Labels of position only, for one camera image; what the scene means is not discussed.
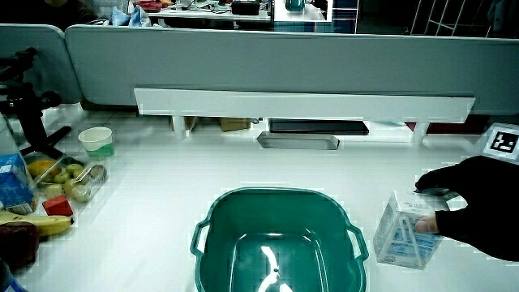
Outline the person's right hand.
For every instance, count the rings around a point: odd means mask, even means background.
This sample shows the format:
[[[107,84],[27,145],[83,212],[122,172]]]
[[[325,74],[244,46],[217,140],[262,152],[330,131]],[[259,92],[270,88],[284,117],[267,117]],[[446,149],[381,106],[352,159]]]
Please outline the person's right hand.
[[[494,123],[480,139],[481,153],[422,175],[416,191],[458,194],[467,206],[436,211],[416,223],[501,260],[518,261],[518,125]]]

